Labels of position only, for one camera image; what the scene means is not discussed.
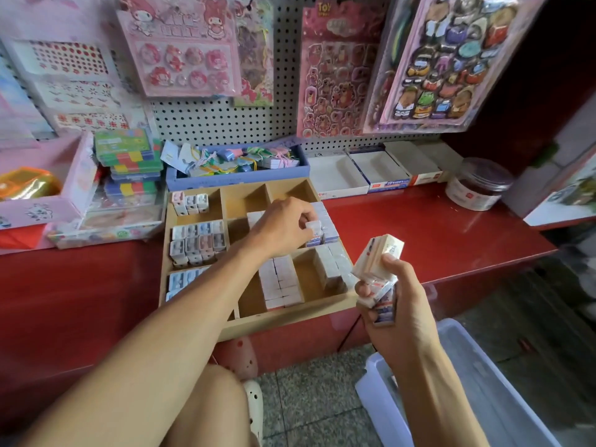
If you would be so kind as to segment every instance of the hand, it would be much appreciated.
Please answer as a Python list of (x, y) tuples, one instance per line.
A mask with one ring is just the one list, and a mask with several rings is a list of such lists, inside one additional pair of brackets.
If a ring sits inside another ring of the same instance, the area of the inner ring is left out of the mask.
[[(395, 259), (389, 254), (382, 256), (383, 266), (398, 277), (395, 286), (395, 324), (375, 327), (374, 310), (358, 305), (368, 335), (375, 348), (387, 361), (394, 373), (405, 372), (407, 365), (422, 354), (440, 346), (435, 318), (430, 310), (424, 288), (418, 281), (412, 265)], [(356, 292), (363, 298), (370, 295), (366, 283), (356, 284)]]
[(289, 197), (275, 200), (264, 212), (249, 233), (265, 257), (288, 255), (315, 236), (312, 229), (305, 229), (307, 221), (317, 220), (315, 209), (309, 202)]

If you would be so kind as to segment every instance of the jar lid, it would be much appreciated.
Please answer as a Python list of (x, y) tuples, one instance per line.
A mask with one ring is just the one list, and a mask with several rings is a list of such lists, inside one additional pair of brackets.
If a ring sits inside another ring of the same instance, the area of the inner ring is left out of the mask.
[(461, 163), (462, 177), (491, 191), (505, 191), (515, 178), (507, 169), (486, 158), (470, 157)]

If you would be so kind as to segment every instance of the wooden organizer tray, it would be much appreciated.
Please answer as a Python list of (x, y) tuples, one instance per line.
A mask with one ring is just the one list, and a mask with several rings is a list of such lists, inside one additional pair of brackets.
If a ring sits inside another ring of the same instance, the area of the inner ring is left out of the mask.
[[(165, 302), (168, 275), (192, 268), (201, 268), (201, 266), (189, 266), (183, 269), (174, 268), (172, 259), (169, 256), (172, 227), (223, 219), (223, 233), (226, 245), (229, 248), (231, 244), (241, 240), (249, 233), (249, 223), (246, 217), (248, 212), (265, 210), (275, 199), (283, 199), (289, 196), (307, 202), (321, 201), (308, 178), (240, 183), (227, 187), (184, 191), (185, 195), (201, 193), (206, 193), (209, 196), (208, 213), (178, 216), (172, 203), (168, 202), (161, 265), (160, 306)], [(314, 254), (313, 248), (302, 247), (290, 255), (298, 275), (300, 292), (305, 301), (303, 304), (267, 312), (259, 274), (256, 273), (244, 293), (242, 293), (238, 306), (228, 318), (219, 340), (246, 336), (253, 332), (353, 308), (356, 303), (356, 293), (353, 290), (348, 293), (338, 294), (336, 291), (325, 291), (321, 286), (313, 263)]]

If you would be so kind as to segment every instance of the knee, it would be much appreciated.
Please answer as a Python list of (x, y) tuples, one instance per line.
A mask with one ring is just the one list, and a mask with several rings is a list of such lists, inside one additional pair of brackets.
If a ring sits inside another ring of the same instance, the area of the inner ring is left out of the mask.
[(204, 389), (224, 394), (228, 398), (246, 399), (244, 386), (236, 375), (220, 365), (207, 364), (199, 379)]

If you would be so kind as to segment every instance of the plastic jar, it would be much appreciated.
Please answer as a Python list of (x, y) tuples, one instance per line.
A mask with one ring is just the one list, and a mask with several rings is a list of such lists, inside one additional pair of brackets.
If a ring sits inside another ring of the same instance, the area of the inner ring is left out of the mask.
[(485, 211), (513, 184), (513, 175), (486, 158), (466, 158), (451, 177), (445, 194), (468, 210)]

